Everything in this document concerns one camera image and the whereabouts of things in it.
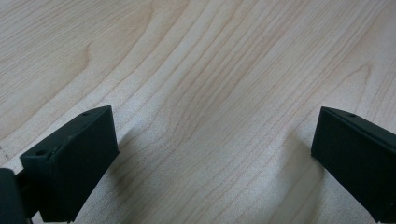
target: black plastic block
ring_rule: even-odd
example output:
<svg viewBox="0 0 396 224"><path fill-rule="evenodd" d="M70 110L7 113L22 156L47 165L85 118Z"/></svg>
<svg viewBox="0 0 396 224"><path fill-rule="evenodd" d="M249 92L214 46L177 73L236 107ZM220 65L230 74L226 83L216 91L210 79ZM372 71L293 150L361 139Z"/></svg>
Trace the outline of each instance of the black plastic block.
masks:
<svg viewBox="0 0 396 224"><path fill-rule="evenodd" d="M111 106L84 112L21 155L46 222L74 221L119 154Z"/></svg>
<svg viewBox="0 0 396 224"><path fill-rule="evenodd" d="M311 153L375 221L396 222L395 134L322 107Z"/></svg>

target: wooden table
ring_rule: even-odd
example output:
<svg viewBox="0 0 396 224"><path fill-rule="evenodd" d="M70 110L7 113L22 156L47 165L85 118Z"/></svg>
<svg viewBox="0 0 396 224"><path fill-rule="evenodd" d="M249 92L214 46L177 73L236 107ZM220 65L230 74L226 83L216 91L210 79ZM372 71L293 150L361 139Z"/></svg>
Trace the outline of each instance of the wooden table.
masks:
<svg viewBox="0 0 396 224"><path fill-rule="evenodd" d="M374 223L310 146L323 105L396 132L395 11L2 1L0 164L112 105L120 155L76 223Z"/></svg>

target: wooden surface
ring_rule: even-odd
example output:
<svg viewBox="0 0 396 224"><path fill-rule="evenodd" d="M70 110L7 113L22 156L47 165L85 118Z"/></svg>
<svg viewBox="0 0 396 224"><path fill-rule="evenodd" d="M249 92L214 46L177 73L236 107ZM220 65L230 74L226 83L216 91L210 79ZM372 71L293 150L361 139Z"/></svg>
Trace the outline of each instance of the wooden surface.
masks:
<svg viewBox="0 0 396 224"><path fill-rule="evenodd" d="M113 106L76 223L373 223L310 146L322 105L396 133L396 1L0 4L1 166Z"/></svg>

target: black plastic part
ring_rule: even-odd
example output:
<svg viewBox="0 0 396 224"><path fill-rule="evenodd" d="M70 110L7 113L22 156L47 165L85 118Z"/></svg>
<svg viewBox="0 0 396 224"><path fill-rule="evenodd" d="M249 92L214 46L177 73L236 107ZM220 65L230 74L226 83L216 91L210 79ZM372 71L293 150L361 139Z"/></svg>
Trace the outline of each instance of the black plastic part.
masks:
<svg viewBox="0 0 396 224"><path fill-rule="evenodd" d="M5 168L0 168L0 223L27 223L17 179Z"/></svg>
<svg viewBox="0 0 396 224"><path fill-rule="evenodd" d="M29 193L24 197L29 215L35 210L32 206L38 206L45 222L74 221L118 154L111 106L66 123L21 155L21 177L39 198L26 198L32 196Z"/></svg>
<svg viewBox="0 0 396 224"><path fill-rule="evenodd" d="M322 107L311 153L375 221L396 222L395 134Z"/></svg>

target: light wood grain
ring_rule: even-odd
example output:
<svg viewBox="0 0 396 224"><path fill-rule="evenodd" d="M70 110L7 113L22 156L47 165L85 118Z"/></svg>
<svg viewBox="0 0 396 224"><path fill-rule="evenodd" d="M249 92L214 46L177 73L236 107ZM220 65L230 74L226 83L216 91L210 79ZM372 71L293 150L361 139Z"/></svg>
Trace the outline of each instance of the light wood grain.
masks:
<svg viewBox="0 0 396 224"><path fill-rule="evenodd" d="M112 105L76 223L374 223L310 157L331 106L396 132L395 1L3 1L0 164ZM34 222L41 222L40 216Z"/></svg>

